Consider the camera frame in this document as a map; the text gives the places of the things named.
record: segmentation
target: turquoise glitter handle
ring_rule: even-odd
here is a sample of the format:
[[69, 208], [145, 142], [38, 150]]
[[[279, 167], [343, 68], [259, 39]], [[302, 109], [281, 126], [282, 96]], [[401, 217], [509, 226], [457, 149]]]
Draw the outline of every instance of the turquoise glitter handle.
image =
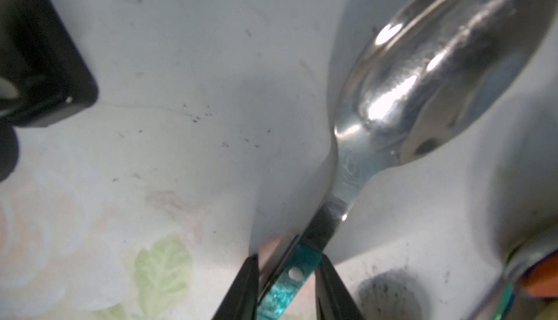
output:
[[321, 263], [321, 252], [299, 242], [281, 273], [262, 296], [257, 320], [277, 320]]

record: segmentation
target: blue handle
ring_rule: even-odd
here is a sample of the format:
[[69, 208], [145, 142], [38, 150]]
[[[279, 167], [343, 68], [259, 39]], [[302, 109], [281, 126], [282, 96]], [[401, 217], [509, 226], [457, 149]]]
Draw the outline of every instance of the blue handle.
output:
[[506, 285], [506, 288], [504, 289], [504, 293], [500, 298], [498, 308], [496, 309], [492, 320], [504, 320], [506, 318], [506, 315], [508, 314], [509, 309], [512, 307], [513, 299], [513, 290], [509, 285]]
[[321, 252], [299, 242], [277, 279], [262, 296], [258, 305], [257, 320], [279, 319], [320, 263]]

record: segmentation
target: spoon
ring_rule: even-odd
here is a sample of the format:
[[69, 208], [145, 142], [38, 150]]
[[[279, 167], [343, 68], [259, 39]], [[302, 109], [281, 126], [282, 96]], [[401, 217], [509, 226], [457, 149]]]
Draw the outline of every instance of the spoon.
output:
[[552, 23], [556, 3], [413, 0], [379, 32], [339, 96], [333, 183], [303, 233], [268, 266], [258, 320], [283, 314], [371, 177], [443, 145], [510, 86]]

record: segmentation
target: green leaf print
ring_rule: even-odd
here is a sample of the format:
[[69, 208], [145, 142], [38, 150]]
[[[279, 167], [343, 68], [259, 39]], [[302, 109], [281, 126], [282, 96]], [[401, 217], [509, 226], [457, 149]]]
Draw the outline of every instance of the green leaf print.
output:
[[310, 308], [308, 310], [303, 310], [301, 313], [292, 315], [283, 313], [279, 320], [315, 320], [316, 319], [316, 309]]
[[142, 249], [134, 262], [138, 305], [146, 319], [154, 320], [190, 287], [192, 259], [176, 235]]
[[95, 317], [99, 320], [127, 320], [126, 311], [122, 304], [117, 304], [114, 307], [107, 308], [105, 310], [99, 310], [93, 312]]

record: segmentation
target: black object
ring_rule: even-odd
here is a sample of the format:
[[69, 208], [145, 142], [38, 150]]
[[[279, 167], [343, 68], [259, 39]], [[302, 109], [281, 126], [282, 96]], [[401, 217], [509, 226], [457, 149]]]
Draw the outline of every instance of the black object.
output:
[[93, 105], [97, 96], [49, 0], [0, 0], [0, 117], [44, 127]]
[[0, 121], [0, 181], [14, 170], [19, 157], [16, 132], [6, 122]]
[[258, 255], [252, 255], [244, 261], [213, 320], [254, 320], [259, 278]]
[[[213, 320], [254, 320], [258, 301], [258, 256], [248, 257]], [[317, 320], [364, 320], [326, 255], [316, 269]]]
[[316, 314], [318, 320], [364, 320], [326, 255], [316, 269]]

